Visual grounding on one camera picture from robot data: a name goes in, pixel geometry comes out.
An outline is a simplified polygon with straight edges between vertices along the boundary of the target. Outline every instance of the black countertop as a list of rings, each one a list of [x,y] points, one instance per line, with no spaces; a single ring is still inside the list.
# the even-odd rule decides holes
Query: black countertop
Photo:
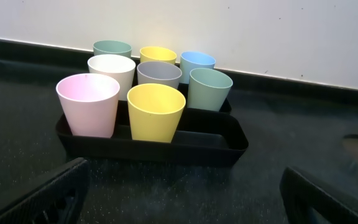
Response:
[[[55,85],[79,72],[0,62],[0,193],[72,159],[55,133]],[[78,223],[287,223],[286,166],[358,198],[358,157],[343,143],[358,134],[358,106],[244,90],[228,99],[249,140],[232,168],[89,159]]]

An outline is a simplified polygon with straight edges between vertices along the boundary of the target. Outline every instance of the plastic cup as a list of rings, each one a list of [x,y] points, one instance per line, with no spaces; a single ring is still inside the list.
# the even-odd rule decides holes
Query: plastic cup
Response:
[[[180,56],[180,83],[189,83],[190,71],[195,68],[210,68],[215,66],[215,58],[201,52],[183,52]]]
[[[121,55],[97,55],[88,60],[90,73],[98,73],[112,77],[120,86],[119,100],[127,100],[127,93],[132,87],[136,64]]]
[[[144,47],[140,50],[140,62],[161,61],[175,64],[177,55],[170,49],[163,47]]]
[[[181,70],[166,62],[143,62],[137,66],[139,84],[159,83],[177,89]]]
[[[110,138],[116,122],[119,84],[100,74],[78,74],[56,86],[60,104],[75,136]]]
[[[132,47],[116,40],[101,40],[93,44],[94,55],[115,54],[131,58]]]
[[[210,68],[193,69],[187,107],[219,111],[232,85],[231,78],[222,72]]]
[[[156,83],[137,85],[128,92],[133,140],[171,142],[186,99],[178,90]]]

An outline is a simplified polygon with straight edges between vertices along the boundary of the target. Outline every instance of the wall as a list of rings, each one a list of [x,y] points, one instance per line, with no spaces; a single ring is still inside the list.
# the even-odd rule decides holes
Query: wall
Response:
[[[0,38],[198,50],[218,68],[358,89],[358,0],[0,0]]]

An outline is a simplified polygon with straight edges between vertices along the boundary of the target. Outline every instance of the light green cup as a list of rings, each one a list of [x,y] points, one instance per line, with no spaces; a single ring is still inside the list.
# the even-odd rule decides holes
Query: light green cup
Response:
[[[93,44],[94,55],[115,54],[131,58],[132,47],[116,40],[102,40]]]
[[[232,86],[231,78],[222,72],[195,68],[190,71],[187,107],[219,111]]]

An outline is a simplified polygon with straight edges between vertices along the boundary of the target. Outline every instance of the pink cup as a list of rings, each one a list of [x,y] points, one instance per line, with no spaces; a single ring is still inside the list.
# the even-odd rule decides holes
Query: pink cup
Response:
[[[92,73],[72,75],[57,84],[56,92],[73,135],[112,136],[119,97],[115,79]]]

